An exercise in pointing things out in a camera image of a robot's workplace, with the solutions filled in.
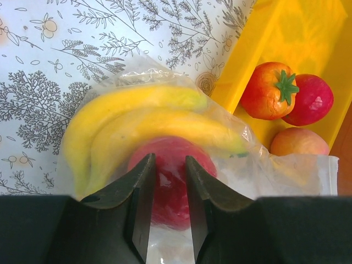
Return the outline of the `fake peach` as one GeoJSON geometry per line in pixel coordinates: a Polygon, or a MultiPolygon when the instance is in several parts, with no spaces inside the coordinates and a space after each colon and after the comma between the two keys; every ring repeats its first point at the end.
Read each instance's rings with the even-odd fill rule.
{"type": "Polygon", "coordinates": [[[328,144],[315,132],[304,128],[286,128],[273,139],[269,151],[276,156],[289,154],[329,155],[328,144]]]}

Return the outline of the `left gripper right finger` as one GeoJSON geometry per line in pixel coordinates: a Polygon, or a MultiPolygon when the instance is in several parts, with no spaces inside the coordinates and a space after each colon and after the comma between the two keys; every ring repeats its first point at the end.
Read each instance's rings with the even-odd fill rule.
{"type": "Polygon", "coordinates": [[[185,159],[196,263],[351,263],[351,197],[245,197],[185,159]]]}

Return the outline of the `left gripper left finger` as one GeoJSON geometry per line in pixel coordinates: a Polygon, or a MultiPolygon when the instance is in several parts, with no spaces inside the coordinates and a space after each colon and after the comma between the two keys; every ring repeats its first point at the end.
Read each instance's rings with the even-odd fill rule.
{"type": "Polygon", "coordinates": [[[145,263],[155,155],[81,201],[1,197],[1,263],[145,263]]]}

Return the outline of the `orange fake bell pepper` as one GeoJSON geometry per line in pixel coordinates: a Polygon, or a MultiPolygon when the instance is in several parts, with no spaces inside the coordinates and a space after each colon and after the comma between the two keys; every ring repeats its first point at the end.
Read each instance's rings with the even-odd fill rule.
{"type": "Polygon", "coordinates": [[[248,115],[263,120],[275,120],[289,114],[299,92],[296,74],[281,62],[258,65],[243,92],[240,104],[248,115]]]}

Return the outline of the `clear zip top bag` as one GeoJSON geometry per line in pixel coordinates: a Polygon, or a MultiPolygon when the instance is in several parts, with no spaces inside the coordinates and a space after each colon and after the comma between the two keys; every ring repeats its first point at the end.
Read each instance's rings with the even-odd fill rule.
{"type": "MultiPolygon", "coordinates": [[[[94,86],[74,82],[62,94],[59,109],[69,117],[69,123],[90,101],[119,89],[169,85],[189,87],[202,92],[189,77],[167,69],[148,56],[134,57],[129,63],[120,63],[113,57],[103,57],[102,61],[109,66],[111,76],[105,76],[102,71],[96,70],[94,86]]],[[[208,96],[207,98],[208,106],[203,114],[239,133],[244,138],[247,150],[244,155],[231,155],[221,149],[200,146],[210,156],[216,167],[217,178],[225,185],[251,199],[260,196],[337,194],[336,157],[312,154],[272,155],[244,121],[228,113],[208,96]]],[[[65,131],[58,148],[58,187],[76,199],[82,199],[83,197],[75,194],[74,179],[62,154],[65,131]]],[[[130,157],[137,148],[153,139],[141,142],[113,172],[105,186],[127,171],[130,157]]],[[[190,228],[175,230],[162,224],[154,225],[151,220],[148,263],[194,263],[193,249],[190,228]]]]}

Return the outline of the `red fake apple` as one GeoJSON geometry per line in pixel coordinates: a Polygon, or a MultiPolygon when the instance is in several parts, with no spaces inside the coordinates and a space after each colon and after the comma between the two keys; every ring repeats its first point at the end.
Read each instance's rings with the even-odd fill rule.
{"type": "Polygon", "coordinates": [[[319,76],[299,74],[296,76],[299,92],[293,110],[282,119],[297,127],[313,124],[331,110],[334,96],[330,86],[319,76]]]}

